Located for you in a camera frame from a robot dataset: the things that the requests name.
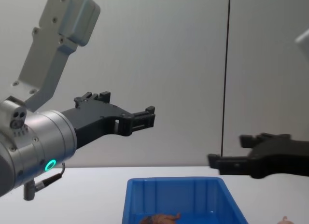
brown object in bin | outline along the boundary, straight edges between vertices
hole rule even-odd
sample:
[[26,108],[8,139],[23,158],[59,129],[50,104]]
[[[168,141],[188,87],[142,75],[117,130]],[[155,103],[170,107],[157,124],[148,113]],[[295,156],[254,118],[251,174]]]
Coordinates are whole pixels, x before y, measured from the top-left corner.
[[291,221],[288,221],[287,219],[288,218],[286,216],[284,216],[282,221],[278,222],[278,224],[294,224]]
[[177,213],[176,216],[157,214],[142,219],[140,224],[176,224],[175,221],[178,219],[180,219],[180,213]]

blue container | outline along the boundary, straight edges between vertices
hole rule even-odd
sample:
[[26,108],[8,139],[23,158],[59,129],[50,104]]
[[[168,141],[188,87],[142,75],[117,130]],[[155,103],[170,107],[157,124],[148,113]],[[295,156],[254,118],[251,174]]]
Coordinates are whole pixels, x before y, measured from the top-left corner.
[[127,183],[122,224],[154,214],[181,214],[177,224],[248,224],[222,179],[140,178]]

gray wall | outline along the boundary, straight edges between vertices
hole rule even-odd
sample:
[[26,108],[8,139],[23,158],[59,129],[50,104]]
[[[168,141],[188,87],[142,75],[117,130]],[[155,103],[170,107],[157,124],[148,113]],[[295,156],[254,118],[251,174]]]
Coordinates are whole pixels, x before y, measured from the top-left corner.
[[309,0],[231,0],[224,155],[240,134],[309,140],[309,64],[294,44],[309,28]]
[[[101,15],[89,44],[67,63],[54,98],[63,111],[87,91],[139,112],[156,106],[155,127],[105,136],[68,166],[205,165],[221,151],[228,0],[95,0]],[[0,89],[13,82],[46,0],[0,0]]]

green led ring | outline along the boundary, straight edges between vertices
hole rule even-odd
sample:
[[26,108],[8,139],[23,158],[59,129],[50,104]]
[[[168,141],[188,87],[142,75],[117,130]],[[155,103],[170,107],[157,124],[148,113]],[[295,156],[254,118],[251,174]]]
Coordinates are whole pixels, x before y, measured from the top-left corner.
[[49,161],[45,166],[45,171],[51,170],[53,167],[55,167],[56,163],[57,163],[56,160]]

white table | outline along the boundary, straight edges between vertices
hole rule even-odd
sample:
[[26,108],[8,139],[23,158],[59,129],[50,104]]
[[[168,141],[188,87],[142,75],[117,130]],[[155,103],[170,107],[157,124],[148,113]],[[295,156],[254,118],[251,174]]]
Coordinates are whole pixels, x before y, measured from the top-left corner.
[[[55,174],[52,169],[40,178]],[[136,177],[218,176],[209,167],[68,168],[63,179],[23,200],[23,187],[0,198],[1,224],[120,224],[126,183]],[[221,176],[250,224],[295,224],[309,218],[309,177],[272,175],[262,180]]]

